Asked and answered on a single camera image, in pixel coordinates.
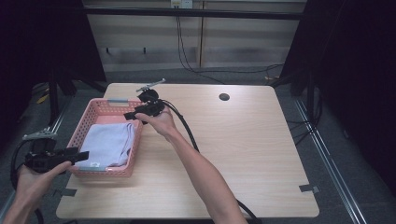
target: hand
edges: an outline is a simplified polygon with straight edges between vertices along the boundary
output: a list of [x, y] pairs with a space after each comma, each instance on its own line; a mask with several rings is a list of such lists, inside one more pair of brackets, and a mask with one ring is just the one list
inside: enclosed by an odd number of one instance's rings
[[164, 136], [168, 140], [168, 136], [177, 130], [173, 116], [169, 107], [161, 112], [156, 117], [150, 117], [146, 114], [137, 113], [135, 114], [137, 119], [148, 122], [160, 135]]
[[15, 200], [24, 200], [28, 205], [36, 210], [40, 204], [42, 196], [50, 188], [50, 184], [56, 175], [64, 172], [71, 166], [70, 161], [65, 161], [52, 170], [39, 174], [25, 165], [22, 166], [19, 173], [17, 193]]
[[39, 174], [23, 165], [19, 172], [14, 202], [7, 211], [3, 223], [27, 223], [30, 214], [39, 207], [41, 198], [50, 188], [53, 178], [71, 164], [70, 161], [65, 161], [44, 174]]

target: metal frame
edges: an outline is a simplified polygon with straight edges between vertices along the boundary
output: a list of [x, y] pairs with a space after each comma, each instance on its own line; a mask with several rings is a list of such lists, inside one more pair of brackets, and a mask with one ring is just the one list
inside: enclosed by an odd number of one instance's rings
[[[56, 118], [56, 120], [53, 122], [53, 124], [51, 124], [50, 126], [47, 127], [47, 131], [50, 131], [52, 133], [57, 133], [62, 121], [64, 120], [64, 115], [65, 112], [68, 110], [69, 106], [71, 105], [73, 101], [73, 97], [72, 96], [67, 96], [64, 102], [64, 105], [61, 109], [61, 113], [59, 114], [58, 118]], [[0, 223], [3, 223], [4, 218], [6, 217], [6, 213], [9, 209], [9, 207], [12, 205], [12, 202], [14, 201], [15, 198], [15, 190], [13, 189], [8, 197], [6, 202], [3, 204], [3, 207], [0, 210]]]
[[316, 129], [311, 123], [310, 118], [307, 115], [307, 111], [304, 103], [301, 100], [297, 100], [296, 102], [297, 108], [300, 112], [301, 117], [305, 121], [306, 129], [310, 132], [311, 138], [317, 147], [318, 153], [323, 160], [324, 165], [326, 166], [327, 171], [329, 172], [330, 177], [332, 178], [332, 182], [337, 188], [338, 193], [340, 194], [341, 200], [346, 207], [353, 223], [355, 224], [367, 224], [366, 219], [364, 218], [363, 212], [359, 207], [358, 202], [355, 197], [351, 193], [347, 183], [342, 177], [340, 171], [337, 168], [334, 160], [332, 159], [332, 154], [330, 154], [329, 149], [327, 149], [326, 145], [322, 137], [319, 134], [318, 129]]
[[170, 16], [170, 17], [208, 17], [240, 18], [299, 21], [307, 19], [304, 13], [210, 10], [186, 8], [142, 8], [142, 7], [40, 7], [36, 12], [77, 13], [91, 15], [124, 15], [124, 16]]

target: black wire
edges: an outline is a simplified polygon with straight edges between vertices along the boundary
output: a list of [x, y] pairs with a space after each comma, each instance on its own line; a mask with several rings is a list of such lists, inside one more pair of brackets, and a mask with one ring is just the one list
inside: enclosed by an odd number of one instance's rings
[[44, 224], [44, 217], [39, 208], [35, 210], [35, 216], [37, 217], [37, 222], [39, 224]]
[[[319, 95], [319, 98], [318, 98], [317, 111], [316, 111], [316, 113], [315, 113], [315, 118], [314, 118], [314, 120], [311, 122], [311, 128], [310, 128], [310, 130], [308, 130], [306, 133], [301, 133], [301, 134], [298, 134], [298, 135], [296, 135], [296, 136], [293, 136], [293, 138], [297, 138], [297, 137], [299, 137], [299, 136], [303, 136], [302, 138], [300, 138], [300, 139], [294, 144], [295, 146], [298, 146], [309, 134], [311, 134], [314, 130], [317, 129], [318, 124], [319, 124], [319, 121], [320, 121], [320, 118], [321, 118], [321, 115], [322, 115], [322, 112], [323, 112], [323, 102], [322, 102], [322, 97], [321, 97], [321, 94], [320, 94], [320, 95]], [[303, 123], [309, 123], [309, 121], [301, 121], [301, 124], [303, 124]], [[295, 127], [293, 127], [293, 128], [290, 128], [290, 130], [292, 130], [292, 129], [296, 128], [296, 127], [301, 126], [301, 124], [299, 124], [299, 125], [297, 125], [297, 126], [295, 126]]]
[[296, 124], [304, 124], [307, 123], [308, 121], [296, 121], [296, 120], [286, 120], [287, 123], [296, 123]]
[[75, 219], [75, 220], [64, 222], [64, 224], [72, 224], [72, 223], [78, 224], [78, 221]]
[[189, 125], [187, 124], [186, 120], [184, 120], [183, 116], [177, 111], [177, 109], [173, 105], [169, 105], [168, 103], [166, 103], [164, 101], [163, 101], [163, 103], [166, 106], [168, 106], [170, 109], [172, 109], [175, 112], [175, 114], [178, 116], [178, 118], [181, 120], [181, 122], [184, 125], [184, 128], [186, 129], [187, 133], [189, 134], [189, 137], [190, 137], [193, 147], [195, 148], [195, 150], [197, 150], [199, 152], [199, 149], [195, 142], [194, 136], [192, 135], [191, 129], [190, 129]]
[[17, 189], [17, 186], [18, 186], [18, 168], [15, 167], [15, 163], [17, 162], [17, 157], [18, 157], [18, 154], [19, 154], [21, 148], [28, 142], [30, 142], [30, 141], [29, 140], [21, 141], [18, 144], [18, 146], [15, 148], [15, 151], [12, 154], [12, 157], [11, 157], [11, 164], [10, 164], [10, 169], [9, 169], [9, 171], [10, 171], [9, 177], [10, 177], [10, 180], [11, 180], [12, 188], [14, 188], [15, 190]]
[[[191, 129], [189, 127], [189, 125], [187, 124], [186, 120], [184, 120], [183, 116], [178, 112], [178, 110], [176, 109], [176, 107], [174, 105], [172, 105], [170, 102], [168, 101], [164, 101], [163, 103], [168, 106], [171, 110], [173, 110], [175, 112], [175, 114], [177, 114], [178, 118], [181, 120], [181, 122], [184, 125], [184, 128], [186, 129], [187, 133], [189, 134], [190, 140], [192, 142], [193, 147], [195, 148], [195, 150], [197, 150], [199, 152], [198, 146], [195, 142], [194, 136], [192, 135]], [[239, 200], [236, 199], [236, 201], [238, 202], [238, 205], [244, 209], [249, 215], [250, 217], [255, 221], [255, 223], [260, 224], [262, 223], [261, 220], [259, 220], [252, 211], [250, 211], [250, 209], [248, 209], [243, 203], [241, 203]]]
[[[184, 55], [184, 60], [187, 64], [188, 67], [186, 67], [186, 65], [183, 63], [182, 59], [181, 59], [181, 54], [180, 54], [180, 44], [181, 44], [181, 48], [183, 51], [183, 55]], [[253, 73], [262, 73], [265, 72], [267, 74], [267, 81], [265, 83], [265, 85], [268, 85], [269, 83], [269, 74], [268, 71], [272, 70], [274, 68], [277, 68], [279, 66], [284, 65], [283, 63], [279, 63], [279, 64], [271, 64], [269, 66], [267, 66], [265, 69], [262, 70], [256, 70], [256, 71], [229, 71], [229, 70], [206, 70], [206, 71], [196, 71], [194, 70], [190, 64], [189, 61], [187, 60], [187, 55], [186, 52], [184, 50], [184, 43], [183, 43], [183, 37], [181, 34], [181, 23], [180, 23], [180, 17], [177, 17], [177, 49], [178, 49], [178, 58], [180, 60], [181, 65], [184, 67], [184, 69], [186, 69], [187, 71], [193, 72], [194, 74], [200, 76], [200, 77], [206, 77], [206, 78], [210, 78], [218, 83], [221, 84], [225, 84], [224, 82], [215, 79], [213, 77], [208, 77], [208, 76], [204, 76], [202, 75], [202, 73], [239, 73], [239, 74], [253, 74]]]
[[[184, 69], [186, 69], [189, 72], [193, 72], [194, 74], [196, 74], [199, 77], [206, 77], [206, 78], [212, 79], [212, 80], [214, 80], [214, 81], [216, 81], [218, 83], [221, 83], [221, 84], [225, 85], [224, 82], [222, 82], [222, 81], [220, 81], [218, 79], [215, 79], [213, 77], [208, 77], [208, 76], [201, 75], [200, 72], [197, 72], [194, 69], [192, 69], [192, 67], [189, 64], [189, 61], [187, 60], [186, 51], [184, 50], [183, 37], [182, 37], [182, 34], [181, 34], [180, 17], [176, 17], [176, 19], [177, 19], [177, 52], [178, 52], [178, 58], [180, 60], [181, 65], [184, 67]], [[186, 67], [186, 65], [183, 63], [183, 60], [181, 60], [180, 43], [181, 43], [181, 48], [182, 48], [183, 55], [184, 55], [184, 60], [186, 61], [186, 64], [187, 64], [188, 67]]]

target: white towel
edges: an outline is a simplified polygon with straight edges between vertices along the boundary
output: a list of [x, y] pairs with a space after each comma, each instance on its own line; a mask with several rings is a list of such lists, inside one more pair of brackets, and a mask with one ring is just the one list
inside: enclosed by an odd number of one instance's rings
[[133, 141], [134, 125], [132, 123], [93, 124], [80, 150], [80, 152], [90, 151], [90, 157], [86, 161], [77, 162], [76, 166], [125, 165]]

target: black curtain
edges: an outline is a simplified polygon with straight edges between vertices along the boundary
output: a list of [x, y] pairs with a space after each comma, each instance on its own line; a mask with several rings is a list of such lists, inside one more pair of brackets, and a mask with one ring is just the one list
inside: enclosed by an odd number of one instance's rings
[[45, 6], [82, 7], [82, 3], [0, 1], [0, 124], [7, 129], [0, 148], [26, 108], [33, 86], [48, 82], [50, 71], [62, 70], [70, 78], [68, 71], [73, 71], [89, 80], [106, 81], [87, 16], [37, 10]]
[[[392, 1], [308, 1], [281, 77], [302, 67], [396, 195], [396, 8]], [[301, 93], [306, 73], [291, 79]]]

